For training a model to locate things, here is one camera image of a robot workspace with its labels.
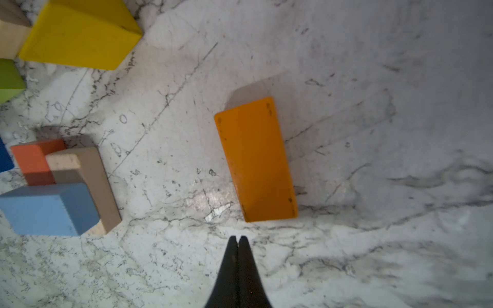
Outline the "orange wood block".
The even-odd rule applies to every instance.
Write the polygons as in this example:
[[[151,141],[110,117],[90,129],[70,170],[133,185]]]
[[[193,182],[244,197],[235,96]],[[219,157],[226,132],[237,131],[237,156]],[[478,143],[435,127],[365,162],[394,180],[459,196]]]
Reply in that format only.
[[[214,121],[245,221],[296,218],[298,206],[273,98],[219,112]]]

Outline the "natural tan wood block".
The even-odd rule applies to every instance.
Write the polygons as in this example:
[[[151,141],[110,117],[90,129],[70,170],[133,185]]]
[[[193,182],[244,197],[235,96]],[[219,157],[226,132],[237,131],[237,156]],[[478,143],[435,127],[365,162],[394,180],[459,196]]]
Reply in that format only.
[[[104,236],[121,222],[116,200],[96,147],[71,148],[46,156],[55,182],[58,184],[85,183],[100,221],[87,234]]]

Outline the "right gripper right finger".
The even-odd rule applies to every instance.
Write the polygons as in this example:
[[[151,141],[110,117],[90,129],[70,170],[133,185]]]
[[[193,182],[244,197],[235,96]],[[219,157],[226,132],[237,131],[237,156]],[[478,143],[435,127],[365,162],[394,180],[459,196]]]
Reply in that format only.
[[[240,238],[238,245],[238,284],[239,307],[272,307],[246,236]]]

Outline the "red-orange wood block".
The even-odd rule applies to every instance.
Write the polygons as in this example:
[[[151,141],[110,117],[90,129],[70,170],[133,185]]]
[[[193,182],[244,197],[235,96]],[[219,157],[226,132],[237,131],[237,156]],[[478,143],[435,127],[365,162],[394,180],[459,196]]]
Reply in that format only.
[[[11,147],[14,158],[29,186],[56,184],[46,156],[65,150],[62,139],[34,141]]]

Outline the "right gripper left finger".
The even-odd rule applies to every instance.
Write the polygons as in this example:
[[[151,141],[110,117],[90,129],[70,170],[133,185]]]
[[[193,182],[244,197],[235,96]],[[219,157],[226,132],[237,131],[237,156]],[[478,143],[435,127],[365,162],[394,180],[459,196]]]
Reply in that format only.
[[[205,307],[238,306],[238,243],[229,238],[215,285]]]

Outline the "light blue wood block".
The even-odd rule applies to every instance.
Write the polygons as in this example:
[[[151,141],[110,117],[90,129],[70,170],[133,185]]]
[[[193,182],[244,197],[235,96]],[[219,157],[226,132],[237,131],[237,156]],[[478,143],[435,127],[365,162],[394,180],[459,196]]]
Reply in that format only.
[[[1,195],[13,231],[28,236],[81,236],[100,216],[84,183],[24,186]]]

